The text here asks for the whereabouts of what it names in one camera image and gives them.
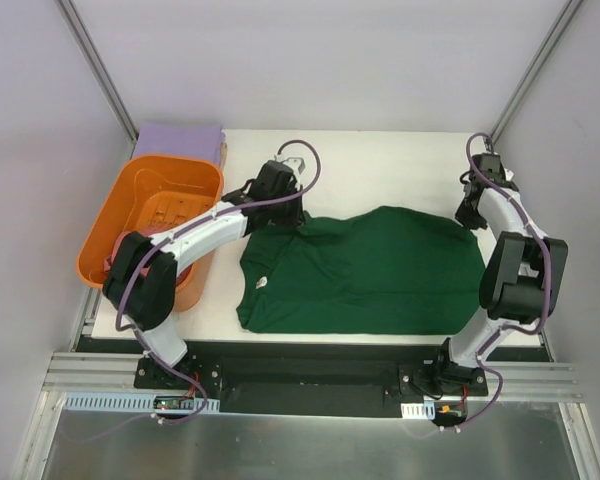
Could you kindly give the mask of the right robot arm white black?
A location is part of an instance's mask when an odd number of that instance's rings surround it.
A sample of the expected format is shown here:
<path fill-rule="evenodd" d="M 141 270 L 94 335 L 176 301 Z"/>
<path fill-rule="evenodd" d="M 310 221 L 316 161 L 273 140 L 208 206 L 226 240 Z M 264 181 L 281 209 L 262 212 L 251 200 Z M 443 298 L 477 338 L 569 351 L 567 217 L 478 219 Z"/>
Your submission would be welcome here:
<path fill-rule="evenodd" d="M 456 219 L 470 230 L 490 229 L 496 239 L 469 322 L 439 348 L 430 369 L 432 387 L 453 394 L 484 375 L 483 362 L 510 334 L 536 335 L 555 309 L 568 246 L 540 229 L 524 208 L 500 156 L 469 157 L 465 196 Z"/>

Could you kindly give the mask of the dark green t shirt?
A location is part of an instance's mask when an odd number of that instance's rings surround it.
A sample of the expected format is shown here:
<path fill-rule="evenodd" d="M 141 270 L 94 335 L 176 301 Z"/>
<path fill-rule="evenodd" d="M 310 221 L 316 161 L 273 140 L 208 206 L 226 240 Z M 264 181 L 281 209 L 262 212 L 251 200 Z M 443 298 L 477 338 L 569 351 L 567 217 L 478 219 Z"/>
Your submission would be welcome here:
<path fill-rule="evenodd" d="M 484 262 L 453 220 L 381 206 L 252 233 L 241 327 L 261 334 L 453 335 L 479 307 Z"/>

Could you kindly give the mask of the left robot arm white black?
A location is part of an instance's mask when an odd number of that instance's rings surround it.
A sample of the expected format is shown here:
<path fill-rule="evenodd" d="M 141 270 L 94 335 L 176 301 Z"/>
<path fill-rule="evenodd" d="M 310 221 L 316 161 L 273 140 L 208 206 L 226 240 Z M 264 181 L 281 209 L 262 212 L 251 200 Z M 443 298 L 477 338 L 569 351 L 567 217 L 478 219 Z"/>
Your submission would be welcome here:
<path fill-rule="evenodd" d="M 217 248 L 266 226 L 303 221 L 300 157 L 278 154 L 257 177 L 224 195 L 207 212 L 151 236 L 133 231 L 122 239 L 103 285 L 116 309 L 115 327 L 132 330 L 143 349 L 159 358 L 156 375 L 168 388 L 184 387 L 191 365 L 173 312 L 176 283 L 185 270 Z"/>

